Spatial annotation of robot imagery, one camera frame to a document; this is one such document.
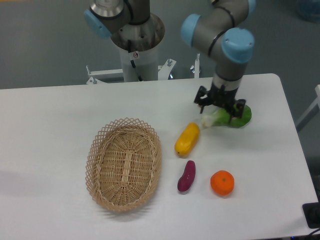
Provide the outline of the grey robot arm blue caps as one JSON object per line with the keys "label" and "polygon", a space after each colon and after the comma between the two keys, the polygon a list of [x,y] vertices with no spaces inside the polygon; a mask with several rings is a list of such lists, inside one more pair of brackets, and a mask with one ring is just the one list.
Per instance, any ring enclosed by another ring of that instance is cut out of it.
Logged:
{"label": "grey robot arm blue caps", "polygon": [[[254,11],[254,0],[213,0],[208,16],[189,15],[182,23],[180,36],[216,63],[210,89],[201,86],[194,102],[201,108],[214,105],[224,109],[230,119],[242,118],[246,101],[236,93],[251,60],[255,45],[252,33],[239,28]],[[148,0],[93,0],[84,11],[92,31],[112,42],[124,53],[122,69],[127,82],[158,78],[151,56],[165,36],[162,20],[151,13]]]}

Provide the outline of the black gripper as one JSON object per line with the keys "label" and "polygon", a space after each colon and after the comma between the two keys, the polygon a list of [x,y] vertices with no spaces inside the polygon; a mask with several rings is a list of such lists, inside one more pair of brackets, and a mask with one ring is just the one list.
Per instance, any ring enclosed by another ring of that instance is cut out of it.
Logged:
{"label": "black gripper", "polygon": [[237,91],[238,88],[228,90],[226,84],[217,86],[212,81],[210,90],[203,85],[199,87],[193,102],[200,107],[200,114],[203,113],[206,106],[214,105],[224,108],[229,114],[228,123],[230,124],[233,118],[242,118],[246,106],[245,99],[235,99]]}

